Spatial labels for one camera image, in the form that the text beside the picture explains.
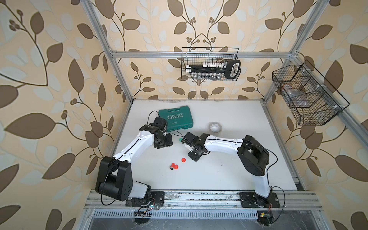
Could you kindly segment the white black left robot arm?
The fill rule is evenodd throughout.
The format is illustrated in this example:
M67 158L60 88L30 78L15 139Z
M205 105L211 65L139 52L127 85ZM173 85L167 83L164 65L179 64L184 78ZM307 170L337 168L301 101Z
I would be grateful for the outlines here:
M172 135L166 133L167 121L157 116L154 122L145 124L138 135L121 152L101 160L95 191L100 198L107 196L115 201L137 202L138 206L153 205L151 186L133 181L133 163L153 146L156 149L173 146Z

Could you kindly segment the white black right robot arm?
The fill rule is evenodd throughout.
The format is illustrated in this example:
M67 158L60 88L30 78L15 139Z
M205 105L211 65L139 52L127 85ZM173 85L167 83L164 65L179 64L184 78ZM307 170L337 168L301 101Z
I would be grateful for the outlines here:
M236 155L245 170L253 177L255 190L253 192L240 192L241 206L243 208L281 208L277 195L269 183L268 169L272 151L264 148L254 137L247 135L243 139L225 139L203 133L196 136L190 132L182 135L172 131L175 136L181 137L181 143L189 149L188 156L197 162L202 156L211 152Z

